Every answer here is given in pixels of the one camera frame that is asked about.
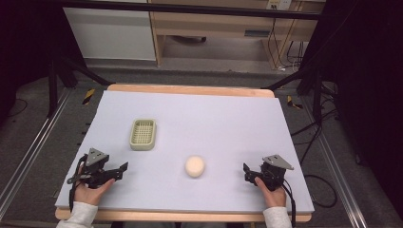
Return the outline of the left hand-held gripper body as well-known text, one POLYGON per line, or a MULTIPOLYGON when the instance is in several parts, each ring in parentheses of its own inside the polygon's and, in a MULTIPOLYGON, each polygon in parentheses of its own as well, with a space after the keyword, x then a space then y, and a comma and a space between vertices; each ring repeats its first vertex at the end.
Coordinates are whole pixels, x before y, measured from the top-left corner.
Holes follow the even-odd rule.
POLYGON ((67 180, 67 184, 83 181, 89 188, 95 189, 109 180, 115 180, 115 171, 104 170, 108 161, 109 156, 106 153, 90 148, 89 152, 78 161, 75 173, 67 180))

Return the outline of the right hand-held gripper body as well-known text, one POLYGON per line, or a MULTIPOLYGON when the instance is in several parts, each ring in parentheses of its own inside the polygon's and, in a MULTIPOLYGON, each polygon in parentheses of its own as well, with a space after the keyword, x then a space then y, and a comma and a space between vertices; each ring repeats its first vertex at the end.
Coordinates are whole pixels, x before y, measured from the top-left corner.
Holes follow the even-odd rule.
POLYGON ((281 155, 267 156, 262 160, 263 164, 260 166, 257 176, 270 191, 280 188, 284 183, 286 171, 293 170, 294 167, 281 155))

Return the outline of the beige slotted soap dish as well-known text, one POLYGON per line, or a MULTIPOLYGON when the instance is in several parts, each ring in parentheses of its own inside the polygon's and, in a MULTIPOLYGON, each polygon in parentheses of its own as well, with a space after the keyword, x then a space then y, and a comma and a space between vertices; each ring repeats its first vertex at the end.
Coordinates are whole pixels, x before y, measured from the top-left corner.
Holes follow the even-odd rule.
POLYGON ((152 119, 137 119, 133 122, 129 137, 130 148, 134 151, 149 151, 154 148, 156 122, 152 119))

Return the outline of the round white soap bar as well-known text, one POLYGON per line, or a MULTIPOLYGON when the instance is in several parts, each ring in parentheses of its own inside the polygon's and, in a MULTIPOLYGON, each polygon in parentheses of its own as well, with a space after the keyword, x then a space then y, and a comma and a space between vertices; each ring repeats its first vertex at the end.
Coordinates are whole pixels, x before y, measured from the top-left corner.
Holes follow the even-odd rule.
POLYGON ((200 156, 191 156, 186 160, 184 168, 189 177, 197 178, 204 172, 204 159, 200 156))

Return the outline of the person's left hand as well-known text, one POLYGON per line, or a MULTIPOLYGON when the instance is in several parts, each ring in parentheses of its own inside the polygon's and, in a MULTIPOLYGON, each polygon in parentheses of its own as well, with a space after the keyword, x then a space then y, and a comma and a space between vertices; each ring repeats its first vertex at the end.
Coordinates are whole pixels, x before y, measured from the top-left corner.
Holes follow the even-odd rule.
POLYGON ((89 188, 84 183, 79 182, 76 184, 74 200, 97 206, 103 194, 114 184, 114 182, 114 179, 108 180, 96 189, 89 188))

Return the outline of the person's right hand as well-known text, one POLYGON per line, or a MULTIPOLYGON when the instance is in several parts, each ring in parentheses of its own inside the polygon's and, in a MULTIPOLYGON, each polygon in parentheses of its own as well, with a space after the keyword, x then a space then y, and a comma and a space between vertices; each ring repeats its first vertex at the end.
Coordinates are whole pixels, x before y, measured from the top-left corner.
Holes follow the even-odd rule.
POLYGON ((286 194, 283 188, 270 191, 260 178, 255 178, 255 182, 260 189, 268 208, 286 206, 286 194))

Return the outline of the yellow black hazard tape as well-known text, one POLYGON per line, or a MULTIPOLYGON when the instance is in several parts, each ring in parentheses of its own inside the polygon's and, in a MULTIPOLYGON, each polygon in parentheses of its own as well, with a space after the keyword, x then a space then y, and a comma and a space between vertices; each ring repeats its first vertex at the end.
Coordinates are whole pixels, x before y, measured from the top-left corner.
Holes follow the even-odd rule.
POLYGON ((296 109, 303 109, 303 105, 302 104, 295 104, 293 102, 292 96, 289 96, 289 95, 287 96, 287 105, 291 106, 291 107, 294 107, 296 109))
POLYGON ((91 88, 86 92, 86 96, 82 101, 83 105, 87 105, 89 103, 89 101, 90 101, 91 97, 93 96, 94 92, 95 92, 94 88, 91 88))

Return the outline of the black metal stand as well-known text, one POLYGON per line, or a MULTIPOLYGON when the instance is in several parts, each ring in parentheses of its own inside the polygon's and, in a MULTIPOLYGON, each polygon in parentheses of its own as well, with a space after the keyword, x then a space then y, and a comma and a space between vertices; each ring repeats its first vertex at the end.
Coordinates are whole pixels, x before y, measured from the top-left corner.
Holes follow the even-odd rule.
POLYGON ((89 79, 95 81, 102 86, 113 85, 110 82, 96 73, 89 70, 86 66, 81 66, 78 63, 68 59, 67 57, 54 58, 48 65, 48 98, 49 108, 48 116, 51 117, 58 107, 58 79, 61 79, 65 87, 74 88, 77 86, 78 81, 75 78, 73 72, 78 71, 89 79))
POLYGON ((314 120, 318 123, 322 123, 321 117, 321 105, 320 105, 320 96, 321 96, 321 86, 322 86, 322 77, 321 73, 318 69, 312 68, 304 68, 299 70, 298 72, 293 73, 290 76, 281 79, 280 81, 269 85, 264 86, 263 89, 268 90, 276 90, 281 86, 285 86, 294 80, 300 79, 300 82, 297 86, 297 94, 298 95, 307 95, 310 90, 313 90, 313 107, 312 107, 312 115, 314 120))

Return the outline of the white cabinet panel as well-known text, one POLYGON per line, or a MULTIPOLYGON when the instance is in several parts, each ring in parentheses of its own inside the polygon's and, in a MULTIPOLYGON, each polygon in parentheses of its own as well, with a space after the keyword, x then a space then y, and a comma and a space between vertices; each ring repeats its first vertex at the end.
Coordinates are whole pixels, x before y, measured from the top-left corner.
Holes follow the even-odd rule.
POLYGON ((64 11, 85 58, 156 60, 147 12, 72 8, 64 11))

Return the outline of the dark curtain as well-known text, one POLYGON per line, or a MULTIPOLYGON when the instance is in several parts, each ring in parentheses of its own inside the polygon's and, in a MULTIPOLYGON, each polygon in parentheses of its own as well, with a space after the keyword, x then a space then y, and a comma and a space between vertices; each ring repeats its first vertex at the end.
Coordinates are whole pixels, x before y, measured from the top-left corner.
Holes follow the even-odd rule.
POLYGON ((64 9, 37 0, 0 0, 0 124, 18 88, 45 77, 54 56, 86 64, 64 9))
POLYGON ((403 0, 326 0, 301 70, 336 83, 356 152, 403 219, 403 0))

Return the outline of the light wooden desk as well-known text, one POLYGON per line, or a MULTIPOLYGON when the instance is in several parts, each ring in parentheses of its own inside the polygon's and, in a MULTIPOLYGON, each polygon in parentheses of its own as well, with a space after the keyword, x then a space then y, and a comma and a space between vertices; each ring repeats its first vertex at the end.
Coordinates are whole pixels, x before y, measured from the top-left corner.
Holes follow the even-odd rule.
MULTIPOLYGON (((268 0, 147 0, 152 4, 194 5, 267 10, 268 0)), ((287 11, 322 12, 326 0, 292 0, 287 11)), ((271 67, 283 66, 291 43, 308 42, 317 26, 314 20, 152 12, 151 25, 156 53, 163 53, 163 38, 183 37, 252 38, 262 41, 271 67)))

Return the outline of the white power strip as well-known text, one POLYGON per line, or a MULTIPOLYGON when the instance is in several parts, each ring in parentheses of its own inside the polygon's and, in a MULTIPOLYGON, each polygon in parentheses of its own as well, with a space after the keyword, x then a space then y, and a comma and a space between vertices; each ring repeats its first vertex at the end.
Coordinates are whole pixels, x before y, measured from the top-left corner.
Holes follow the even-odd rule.
POLYGON ((292 0, 268 0, 266 8, 268 10, 288 10, 292 0))

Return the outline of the metal floor rail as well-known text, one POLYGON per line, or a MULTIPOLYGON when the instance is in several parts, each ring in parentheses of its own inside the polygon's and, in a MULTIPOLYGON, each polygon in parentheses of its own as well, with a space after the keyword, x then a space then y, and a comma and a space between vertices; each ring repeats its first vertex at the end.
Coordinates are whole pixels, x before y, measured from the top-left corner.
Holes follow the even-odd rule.
POLYGON ((347 182, 345 176, 340 169, 336 158, 333 154, 333 150, 329 145, 324 132, 321 131, 318 135, 318 143, 320 151, 324 157, 324 160, 328 166, 329 172, 333 178, 336 191, 344 206, 347 216, 352 223, 353 228, 368 228, 366 219, 364 218, 352 192, 352 189, 347 182))
POLYGON ((25 180, 29 170, 34 164, 44 143, 47 141, 53 127, 56 125, 61 113, 66 106, 70 94, 71 89, 64 88, 61 96, 56 98, 56 106, 54 107, 53 112, 49 116, 47 116, 40 130, 36 133, 35 138, 30 143, 24 157, 19 162, 18 166, 14 169, 7 185, 0 193, 0 221, 3 219, 4 215, 10 208, 10 205, 14 200, 18 190, 20 189, 23 181, 25 180))

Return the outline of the black horizontal frame bar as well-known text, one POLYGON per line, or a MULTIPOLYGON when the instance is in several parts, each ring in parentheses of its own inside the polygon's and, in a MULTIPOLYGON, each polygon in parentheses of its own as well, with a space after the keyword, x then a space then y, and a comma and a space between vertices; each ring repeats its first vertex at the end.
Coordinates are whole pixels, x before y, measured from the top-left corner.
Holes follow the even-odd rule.
POLYGON ((172 4, 148 4, 130 2, 111 2, 96 0, 55 0, 63 7, 94 10, 132 10, 169 13, 194 13, 209 15, 246 16, 260 18, 319 20, 319 12, 301 12, 272 9, 241 9, 228 7, 209 7, 172 4))

